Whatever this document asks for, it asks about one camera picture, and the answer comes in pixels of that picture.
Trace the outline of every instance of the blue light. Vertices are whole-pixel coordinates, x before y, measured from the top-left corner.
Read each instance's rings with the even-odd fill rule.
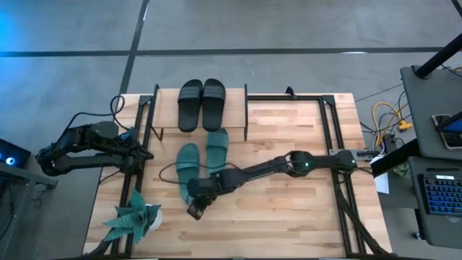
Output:
[[[8,157],[6,159],[7,165],[13,165],[16,162],[16,160],[13,157]]]

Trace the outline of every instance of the white pot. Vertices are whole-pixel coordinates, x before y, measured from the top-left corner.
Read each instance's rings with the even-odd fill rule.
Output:
[[[161,224],[162,224],[162,210],[159,209],[159,210],[157,210],[157,217],[154,220],[154,223],[152,223],[152,225],[149,227],[149,231],[156,230],[157,228],[160,227]]]

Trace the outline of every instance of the green slipper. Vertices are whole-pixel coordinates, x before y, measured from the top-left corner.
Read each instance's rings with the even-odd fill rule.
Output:
[[[228,145],[230,144],[230,137],[226,129],[220,129],[216,132],[209,132],[207,134],[207,175],[215,173],[225,167],[217,167],[226,163],[226,155],[228,153]]]
[[[176,162],[178,182],[188,183],[192,178],[197,178],[199,176],[199,149],[196,144],[189,143],[183,145],[176,156]],[[193,200],[188,194],[186,184],[180,184],[180,197],[187,204]]]

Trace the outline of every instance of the black slipper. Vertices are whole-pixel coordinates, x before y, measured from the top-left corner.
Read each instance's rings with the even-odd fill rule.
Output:
[[[201,110],[202,82],[192,79],[186,82],[178,95],[178,128],[182,132],[192,132],[199,121]]]
[[[202,92],[202,126],[206,131],[218,131],[222,127],[226,89],[216,79],[208,79]]]

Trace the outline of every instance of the black stripe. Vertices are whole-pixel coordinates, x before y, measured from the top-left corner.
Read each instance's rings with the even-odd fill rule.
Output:
[[[141,32],[143,31],[144,25],[144,15],[147,12],[147,7],[149,0],[143,0],[141,5],[141,10],[139,11],[138,22],[136,23],[135,35],[133,36],[133,41],[131,42],[130,55],[128,55],[127,65],[125,66],[125,71],[123,72],[121,88],[119,90],[120,94],[127,93],[128,84],[130,82],[131,71],[133,70],[133,65],[135,63],[136,51],[138,50],[139,39],[141,38]]]
[[[459,15],[462,17],[462,7],[458,0],[451,0]]]
[[[0,51],[0,57],[128,56],[130,51]]]
[[[330,54],[330,53],[434,53],[443,47],[397,47],[397,48],[236,48],[236,49],[189,49],[144,50],[137,56],[208,56],[208,55],[271,55],[271,54]]]

